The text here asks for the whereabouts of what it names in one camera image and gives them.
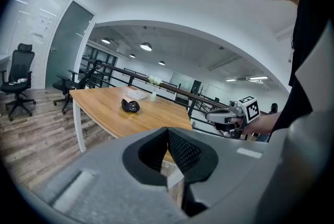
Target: office chair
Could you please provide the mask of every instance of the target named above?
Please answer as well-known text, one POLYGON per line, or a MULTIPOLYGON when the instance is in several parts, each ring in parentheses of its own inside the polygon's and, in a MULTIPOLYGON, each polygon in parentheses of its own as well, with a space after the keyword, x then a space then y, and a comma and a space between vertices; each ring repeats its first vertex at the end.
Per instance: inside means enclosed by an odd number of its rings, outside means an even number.
POLYGON ((75 75, 77 75, 78 73, 72 71, 72 70, 68 70, 69 72, 72 73, 72 80, 69 80, 69 78, 62 76, 62 75, 57 75, 57 77, 60 78, 60 80, 58 80, 57 82, 53 83, 53 87, 55 89, 61 90, 63 92, 63 95, 65 95, 64 99, 60 99, 60 100, 55 100, 53 101, 53 105, 57 105, 57 102, 63 102, 65 101, 65 104, 62 108, 62 113, 65 114, 65 108, 68 105, 69 102, 72 102, 72 97, 69 94, 69 91, 71 89, 76 89, 78 87, 78 83, 76 83, 74 81, 75 79, 75 75))
POLYGON ((55 100, 53 101, 53 105, 57 105, 57 102, 63 102, 65 101, 65 104, 62 108, 62 113, 66 114, 65 108, 68 105, 69 102, 73 102, 73 98, 70 95, 69 91, 72 89, 84 89, 86 84, 88 83, 91 75, 95 72, 96 69, 99 68, 98 64, 101 63, 100 60, 96 60, 93 63, 93 68, 89 71, 84 71, 82 69, 80 69, 80 73, 85 74, 85 76, 80 80, 79 83, 76 83, 74 81, 75 79, 75 75, 77 75, 78 73, 72 71, 72 70, 68 70, 69 72, 72 73, 72 80, 69 80, 69 78, 62 76, 62 75, 57 75, 57 77, 60 78, 60 80, 58 80, 56 83, 54 83, 52 86, 55 89, 61 90, 63 92, 63 95, 65 95, 66 97, 64 99, 60 99, 60 100, 55 100))
POLYGON ((5 93, 15 94, 15 100, 5 104, 6 110, 9 109, 8 107, 9 105, 13 105, 8 115, 8 118, 10 121, 13 121, 11 114, 15 111, 17 106, 22 107, 24 110, 26 110, 29 113, 29 116, 32 116, 32 113, 26 108, 24 103, 33 102, 33 104, 36 104, 36 101, 33 99, 25 100, 20 97, 20 94, 26 96, 22 92, 31 87, 32 71, 29 71, 29 69, 30 69, 32 60, 35 56, 35 53, 32 52, 31 50, 32 50, 32 45, 26 45, 26 44, 21 43, 18 45, 17 50, 13 51, 8 82, 5 82, 6 70, 1 71, 2 73, 2 85, 0 87, 1 91, 5 93), (27 79, 27 81, 17 83, 17 81, 21 78, 25 78, 27 79))

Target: metal railing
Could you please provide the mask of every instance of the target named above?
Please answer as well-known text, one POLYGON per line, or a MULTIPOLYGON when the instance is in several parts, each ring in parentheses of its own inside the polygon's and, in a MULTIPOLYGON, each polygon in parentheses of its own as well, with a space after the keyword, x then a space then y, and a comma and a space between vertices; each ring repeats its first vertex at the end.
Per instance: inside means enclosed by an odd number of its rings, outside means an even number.
MULTIPOLYGON (((92 60, 92 59, 89 59, 89 58, 86 58, 86 57, 82 57, 82 60, 87 61, 89 63, 93 63, 95 61, 95 60, 92 60)), ((87 65, 84 65, 84 64, 81 64, 81 65, 87 67, 88 70, 91 69, 91 67, 89 67, 87 65)), ((113 78, 115 80, 118 80, 118 81, 120 81, 122 83, 127 84, 128 86, 134 86, 134 87, 136 87, 138 89, 141 89, 141 90, 144 90, 144 91, 146 91, 148 93, 152 93, 151 91, 148 91, 146 89, 143 89, 141 87, 138 87, 138 86, 134 85, 134 80, 138 80, 138 81, 144 82, 145 84, 151 85, 151 83, 149 82, 148 77, 146 75, 140 74, 140 73, 136 73, 136 72, 134 72, 132 70, 129 70, 129 69, 120 69, 120 68, 111 66, 109 64, 106 64, 106 63, 100 63, 98 65, 102 66, 102 67, 105 67, 105 68, 108 68, 110 70, 110 73, 108 74, 108 73, 104 73, 104 72, 100 72, 100 71, 96 70, 95 73, 94 73, 94 75, 92 76, 92 78, 94 78, 95 80, 100 80, 100 81, 104 82, 105 84, 107 84, 108 86, 115 87, 110 82, 107 82, 107 81, 105 81, 105 80, 97 77, 96 74, 97 75, 100 74, 102 76, 109 76, 109 77, 111 77, 111 78, 113 78), (119 79, 117 77, 112 76, 111 75, 112 71, 116 71, 116 72, 121 73, 122 75, 126 75, 129 78, 129 81, 126 82, 126 81, 124 81, 122 79, 119 79)), ((80 69, 80 71, 82 73, 86 73, 86 71, 83 70, 83 69, 80 69)), ((98 84, 96 84, 96 82, 92 82, 91 81, 91 83, 92 83, 91 85, 88 84, 89 88, 95 88, 95 87, 101 88, 101 86, 98 85, 98 84)), ((210 98, 208 98, 208 97, 206 97, 204 95, 200 95, 200 94, 197 94, 197 93, 189 93, 187 91, 184 91, 184 90, 176 87, 176 85, 173 85, 173 84, 170 84, 170 83, 167 83, 167 82, 161 83, 158 87, 159 87, 159 89, 164 89, 164 90, 166 90, 168 92, 173 92, 173 93, 176 92, 178 94, 182 94, 184 96, 187 96, 189 98, 189 101, 191 101, 190 105, 186 105, 184 103, 181 103, 181 102, 178 102, 178 101, 175 101, 175 100, 172 100, 172 99, 169 99, 167 97, 164 97, 162 95, 158 95, 157 94, 157 96, 160 97, 160 98, 163 98, 165 100, 174 102, 174 103, 179 104, 179 105, 185 107, 186 109, 188 109, 189 119, 193 119, 194 121, 199 121, 199 122, 202 122, 202 123, 214 126, 214 124, 211 123, 211 122, 209 122, 209 121, 204 121, 204 120, 192 117, 192 112, 195 110, 195 111, 199 111, 199 112, 205 114, 207 111, 206 110, 202 110, 201 108, 203 108, 204 106, 206 106, 207 108, 209 108, 208 107, 209 105, 211 107, 213 107, 213 108, 228 108, 227 105, 222 104, 220 102, 216 102, 213 99, 210 99, 210 98)), ((223 136, 222 134, 213 133, 213 132, 206 131, 206 130, 203 130, 203 129, 200 129, 200 128, 197 128, 197 127, 193 127, 193 129, 196 129, 198 131, 205 132, 205 133, 208 133, 208 134, 211 134, 211 135, 215 135, 215 136, 223 136)))

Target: paper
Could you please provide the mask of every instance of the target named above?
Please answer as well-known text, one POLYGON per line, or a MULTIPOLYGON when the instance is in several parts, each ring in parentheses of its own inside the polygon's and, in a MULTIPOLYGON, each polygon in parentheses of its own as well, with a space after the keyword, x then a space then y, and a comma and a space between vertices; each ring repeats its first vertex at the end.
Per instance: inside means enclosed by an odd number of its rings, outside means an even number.
POLYGON ((136 100, 142 100, 147 97, 147 94, 140 90, 129 90, 126 95, 136 100))
POLYGON ((44 36, 45 30, 47 28, 47 24, 50 21, 50 17, 47 14, 40 13, 36 19, 36 22, 33 26, 33 34, 37 34, 39 36, 44 36))

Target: person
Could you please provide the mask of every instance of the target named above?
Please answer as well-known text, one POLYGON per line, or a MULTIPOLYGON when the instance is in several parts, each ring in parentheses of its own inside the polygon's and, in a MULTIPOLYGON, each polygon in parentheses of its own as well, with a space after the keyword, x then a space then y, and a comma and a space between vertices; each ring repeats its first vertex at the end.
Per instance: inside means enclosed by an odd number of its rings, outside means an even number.
MULTIPOLYGON (((275 114, 278 112, 277 103, 272 103, 270 107, 270 112, 268 114, 275 114)), ((255 141, 257 142, 268 142, 270 134, 258 134, 255 141)))
POLYGON ((311 113, 311 104, 295 72, 303 64, 320 38, 328 20, 332 17, 331 0, 283 0, 297 6, 297 18, 293 31, 294 49, 289 85, 292 87, 286 105, 281 112, 263 115, 250 122, 243 134, 268 133, 287 128, 298 117, 311 113))
POLYGON ((269 114, 277 113, 278 112, 278 106, 277 103, 272 103, 270 107, 269 114))

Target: black vr headset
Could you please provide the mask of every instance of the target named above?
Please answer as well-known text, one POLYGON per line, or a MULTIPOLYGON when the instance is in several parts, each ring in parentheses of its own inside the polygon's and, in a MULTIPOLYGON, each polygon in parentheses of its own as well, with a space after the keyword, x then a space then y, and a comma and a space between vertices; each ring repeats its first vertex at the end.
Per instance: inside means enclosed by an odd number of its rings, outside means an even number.
POLYGON ((126 100, 122 100, 122 108, 125 112, 136 113, 139 111, 140 106, 136 101, 127 102, 126 100))

